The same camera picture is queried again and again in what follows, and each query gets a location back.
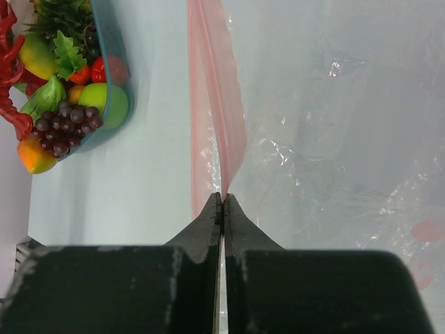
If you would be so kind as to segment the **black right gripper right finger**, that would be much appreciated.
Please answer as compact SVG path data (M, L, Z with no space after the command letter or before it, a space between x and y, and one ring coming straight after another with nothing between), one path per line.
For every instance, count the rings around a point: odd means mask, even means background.
M432 333L407 267L380 250L287 250L223 207L230 333Z

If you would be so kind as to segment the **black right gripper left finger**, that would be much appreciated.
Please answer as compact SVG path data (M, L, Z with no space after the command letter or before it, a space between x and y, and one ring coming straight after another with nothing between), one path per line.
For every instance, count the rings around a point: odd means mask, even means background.
M162 246L44 246L1 306L2 333L217 333L222 200Z

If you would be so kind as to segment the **clear zip bag pink dots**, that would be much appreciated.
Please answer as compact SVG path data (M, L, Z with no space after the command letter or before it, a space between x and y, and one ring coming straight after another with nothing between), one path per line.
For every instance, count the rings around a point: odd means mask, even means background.
M188 1L192 210L444 291L444 2Z

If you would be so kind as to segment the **orange yellow toy peach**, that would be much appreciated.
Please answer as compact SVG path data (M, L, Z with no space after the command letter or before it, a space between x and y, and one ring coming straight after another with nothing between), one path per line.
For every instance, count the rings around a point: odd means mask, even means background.
M44 150L37 137L29 136L17 145L17 154L30 174L41 174L52 169L58 162L50 152Z

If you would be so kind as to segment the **purple grape bunch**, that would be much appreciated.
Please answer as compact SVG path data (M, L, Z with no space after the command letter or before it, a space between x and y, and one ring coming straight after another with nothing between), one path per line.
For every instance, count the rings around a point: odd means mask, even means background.
M61 100L54 111L45 111L35 121L31 134L44 151L63 159L103 126L104 120L97 107Z

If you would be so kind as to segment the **green toy leaf vegetable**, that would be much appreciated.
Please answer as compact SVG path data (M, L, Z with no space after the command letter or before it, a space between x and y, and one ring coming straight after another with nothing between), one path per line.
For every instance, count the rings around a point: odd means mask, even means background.
M55 111L59 102L66 98L67 94L64 85L53 74L46 84L32 94L19 112L29 115L35 122L42 117L45 111Z

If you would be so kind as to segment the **red toy lobster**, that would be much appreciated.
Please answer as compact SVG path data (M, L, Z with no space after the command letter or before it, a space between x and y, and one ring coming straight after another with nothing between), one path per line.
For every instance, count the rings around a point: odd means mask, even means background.
M13 7L7 1L1 1L1 117L15 129L18 141L26 139L33 128L31 116L20 113L10 98L10 88L23 76L24 66L18 60L19 51L25 38L11 36L12 27L17 23Z

